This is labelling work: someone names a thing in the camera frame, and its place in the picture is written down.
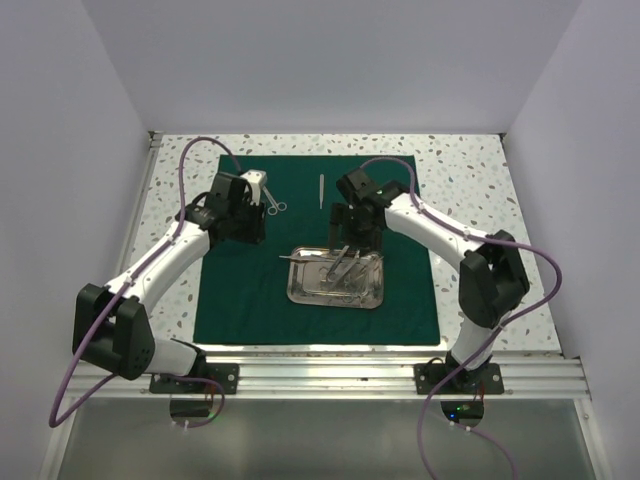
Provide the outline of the steel tweezers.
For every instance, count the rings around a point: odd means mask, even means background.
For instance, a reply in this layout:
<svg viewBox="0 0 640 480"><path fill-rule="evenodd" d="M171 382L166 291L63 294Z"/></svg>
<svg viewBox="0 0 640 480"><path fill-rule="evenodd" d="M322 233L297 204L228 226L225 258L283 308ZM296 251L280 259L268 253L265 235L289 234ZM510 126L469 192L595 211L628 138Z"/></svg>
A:
<svg viewBox="0 0 640 480"><path fill-rule="evenodd" d="M325 175L319 175L319 209L323 209L324 205L324 190L325 190Z"/></svg>

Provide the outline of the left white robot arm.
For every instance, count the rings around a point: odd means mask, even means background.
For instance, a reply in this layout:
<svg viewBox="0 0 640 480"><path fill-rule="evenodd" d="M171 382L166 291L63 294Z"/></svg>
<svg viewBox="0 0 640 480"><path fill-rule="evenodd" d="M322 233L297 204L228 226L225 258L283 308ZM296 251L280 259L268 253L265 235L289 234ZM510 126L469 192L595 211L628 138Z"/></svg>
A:
<svg viewBox="0 0 640 480"><path fill-rule="evenodd" d="M264 240L266 183L260 170L216 174L210 190L182 204L168 232L134 265L103 286L86 285L76 299L74 355L127 380L172 375L185 392L201 390L208 379L201 350L157 338L150 315L179 277L216 245Z"/></svg>

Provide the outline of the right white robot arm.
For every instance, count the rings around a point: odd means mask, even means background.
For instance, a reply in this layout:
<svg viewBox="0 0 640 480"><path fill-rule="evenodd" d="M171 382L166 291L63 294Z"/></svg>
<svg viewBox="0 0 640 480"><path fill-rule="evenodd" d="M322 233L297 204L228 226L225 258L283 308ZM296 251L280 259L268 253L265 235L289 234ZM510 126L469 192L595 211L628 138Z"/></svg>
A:
<svg viewBox="0 0 640 480"><path fill-rule="evenodd" d="M341 176L344 198L331 206L329 245L362 253L383 250L383 232L398 233L445 260L458 274L463 322L447 352L444 372L431 380L442 393L476 389L488 367L492 334L529 292L529 280L512 235L468 229L419 201L411 187L397 181L377 184L362 168Z"/></svg>

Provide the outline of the steel instrument tray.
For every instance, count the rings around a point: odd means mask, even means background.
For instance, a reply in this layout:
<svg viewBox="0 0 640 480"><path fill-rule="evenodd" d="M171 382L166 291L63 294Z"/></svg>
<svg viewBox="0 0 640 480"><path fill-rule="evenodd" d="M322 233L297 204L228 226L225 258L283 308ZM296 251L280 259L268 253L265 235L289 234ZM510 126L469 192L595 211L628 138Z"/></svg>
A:
<svg viewBox="0 0 640 480"><path fill-rule="evenodd" d="M287 296L296 304L322 307L341 307L372 310L379 307L384 299L384 257L378 252L362 253L349 248L348 253L334 273L333 281L325 280L326 272L340 249L298 247L289 255L318 255L325 258L315 262L289 261ZM358 254L371 257L369 273L360 289L347 289L338 281L350 261Z"/></svg>

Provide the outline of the steel surgical scissors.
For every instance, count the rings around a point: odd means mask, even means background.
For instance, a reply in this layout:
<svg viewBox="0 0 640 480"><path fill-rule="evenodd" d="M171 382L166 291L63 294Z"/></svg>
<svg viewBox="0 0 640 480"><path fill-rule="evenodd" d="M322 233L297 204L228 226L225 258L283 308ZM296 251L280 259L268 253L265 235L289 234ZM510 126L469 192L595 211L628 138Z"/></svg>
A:
<svg viewBox="0 0 640 480"><path fill-rule="evenodd" d="M285 202L277 201L267 187L263 187L262 191L269 203L269 206L267 207L267 213L270 216L278 215L280 212L284 212L287 210L288 205Z"/></svg>

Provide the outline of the dark green surgical cloth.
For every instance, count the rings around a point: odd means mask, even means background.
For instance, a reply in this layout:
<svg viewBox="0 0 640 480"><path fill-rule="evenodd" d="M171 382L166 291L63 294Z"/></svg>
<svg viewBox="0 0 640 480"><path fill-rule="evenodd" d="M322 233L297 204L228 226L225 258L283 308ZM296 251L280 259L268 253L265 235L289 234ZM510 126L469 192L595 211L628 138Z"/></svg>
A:
<svg viewBox="0 0 640 480"><path fill-rule="evenodd" d="M324 246L329 210L342 201L336 181L359 167L357 156L221 156L223 172L263 170L286 211L266 218L258 245L226 240L203 259L194 339L224 345L436 346L440 329L428 251L403 235L383 235L384 299L372 310L293 303L289 264L297 247ZM319 209L319 175L325 175Z"/></svg>

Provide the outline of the steel scalpel handle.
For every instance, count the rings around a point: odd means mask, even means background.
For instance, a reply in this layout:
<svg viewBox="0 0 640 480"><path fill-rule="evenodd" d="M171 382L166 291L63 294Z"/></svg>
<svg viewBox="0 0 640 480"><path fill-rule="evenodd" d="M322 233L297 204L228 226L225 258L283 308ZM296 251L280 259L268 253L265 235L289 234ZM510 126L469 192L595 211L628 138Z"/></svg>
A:
<svg viewBox="0 0 640 480"><path fill-rule="evenodd" d="M325 260L318 255L280 255L278 258L295 262L315 262Z"/></svg>

